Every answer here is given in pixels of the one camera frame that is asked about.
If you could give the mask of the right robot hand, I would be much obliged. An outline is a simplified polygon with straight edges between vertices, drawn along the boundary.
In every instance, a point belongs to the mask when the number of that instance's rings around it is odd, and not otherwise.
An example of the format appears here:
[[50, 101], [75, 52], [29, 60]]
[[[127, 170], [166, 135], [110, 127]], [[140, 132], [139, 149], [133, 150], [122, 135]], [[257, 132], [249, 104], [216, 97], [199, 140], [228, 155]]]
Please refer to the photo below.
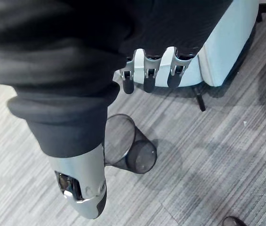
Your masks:
[[135, 49], [169, 46], [196, 55], [229, 0], [0, 0], [0, 84], [14, 88], [13, 115], [26, 120], [61, 191], [85, 218], [106, 203], [107, 108], [114, 72]]

